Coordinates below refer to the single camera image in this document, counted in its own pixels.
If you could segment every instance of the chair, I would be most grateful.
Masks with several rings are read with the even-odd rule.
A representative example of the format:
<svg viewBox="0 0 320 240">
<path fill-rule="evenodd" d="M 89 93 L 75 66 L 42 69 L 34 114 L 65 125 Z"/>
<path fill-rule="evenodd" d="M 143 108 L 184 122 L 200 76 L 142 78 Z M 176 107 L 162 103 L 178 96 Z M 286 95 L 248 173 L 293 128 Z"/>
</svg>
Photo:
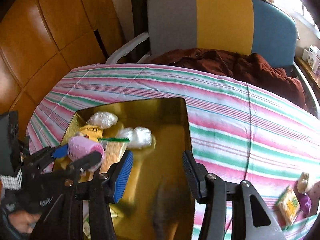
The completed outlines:
<svg viewBox="0 0 320 240">
<path fill-rule="evenodd" d="M 115 64 L 149 38 L 148 57 L 174 49 L 218 49 L 262 55 L 272 67 L 292 71 L 300 79 L 318 118 L 319 103 L 294 63 L 296 25 L 275 6 L 261 0 L 147 0 L 148 32 L 126 43 L 107 60 Z"/>
</svg>

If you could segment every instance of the brown jacket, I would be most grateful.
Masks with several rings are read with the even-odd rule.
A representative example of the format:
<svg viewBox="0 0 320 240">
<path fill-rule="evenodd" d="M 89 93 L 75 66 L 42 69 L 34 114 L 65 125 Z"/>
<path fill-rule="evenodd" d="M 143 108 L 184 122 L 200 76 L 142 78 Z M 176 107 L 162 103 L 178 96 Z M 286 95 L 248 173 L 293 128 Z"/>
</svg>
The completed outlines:
<svg viewBox="0 0 320 240">
<path fill-rule="evenodd" d="M 307 110 L 301 82 L 287 77 L 282 68 L 272 68 L 257 53 L 245 56 L 221 50 L 177 49 L 148 63 L 173 65 L 231 77 L 275 93 Z"/>
</svg>

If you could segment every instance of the person's hand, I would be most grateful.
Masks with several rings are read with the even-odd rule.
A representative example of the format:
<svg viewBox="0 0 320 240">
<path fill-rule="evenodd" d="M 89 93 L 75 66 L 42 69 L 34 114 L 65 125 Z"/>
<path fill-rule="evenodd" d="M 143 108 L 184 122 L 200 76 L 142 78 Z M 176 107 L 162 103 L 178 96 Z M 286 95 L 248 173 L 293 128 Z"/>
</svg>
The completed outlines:
<svg viewBox="0 0 320 240">
<path fill-rule="evenodd" d="M 17 211 L 9 215 L 10 223 L 21 233 L 31 234 L 32 228 L 29 226 L 32 223 L 36 223 L 40 214 L 29 214 L 26 211 Z"/>
</svg>

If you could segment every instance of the purple toy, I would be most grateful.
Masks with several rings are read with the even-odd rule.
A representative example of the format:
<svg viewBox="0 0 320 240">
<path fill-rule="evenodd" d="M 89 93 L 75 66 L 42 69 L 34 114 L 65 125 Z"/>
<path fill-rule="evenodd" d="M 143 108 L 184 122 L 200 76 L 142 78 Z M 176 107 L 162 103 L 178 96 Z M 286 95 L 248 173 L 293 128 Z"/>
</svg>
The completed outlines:
<svg viewBox="0 0 320 240">
<path fill-rule="evenodd" d="M 298 193 L 298 201 L 304 215 L 308 217 L 310 215 L 310 209 L 311 209 L 311 200 L 309 196 Z"/>
</svg>

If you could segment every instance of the striped tablecloth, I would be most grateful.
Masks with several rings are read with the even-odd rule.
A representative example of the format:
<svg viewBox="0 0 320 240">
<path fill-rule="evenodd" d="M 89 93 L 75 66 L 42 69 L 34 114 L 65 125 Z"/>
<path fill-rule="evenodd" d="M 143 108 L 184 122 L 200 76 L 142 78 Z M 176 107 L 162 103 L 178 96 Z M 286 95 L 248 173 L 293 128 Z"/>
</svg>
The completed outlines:
<svg viewBox="0 0 320 240">
<path fill-rule="evenodd" d="M 36 108 L 27 133 L 30 150 L 57 146 L 76 110 L 128 100 L 183 97 L 188 108 L 195 158 L 225 181 L 247 179 L 268 207 L 302 171 L 320 180 L 320 121 L 270 92 L 195 70 L 161 65 L 90 65 L 69 72 Z M 193 239 L 204 205 L 196 204 Z M 227 207 L 225 239 L 231 237 L 232 208 Z M 306 235 L 316 216 L 298 216 L 284 230 L 287 239 Z"/>
</svg>

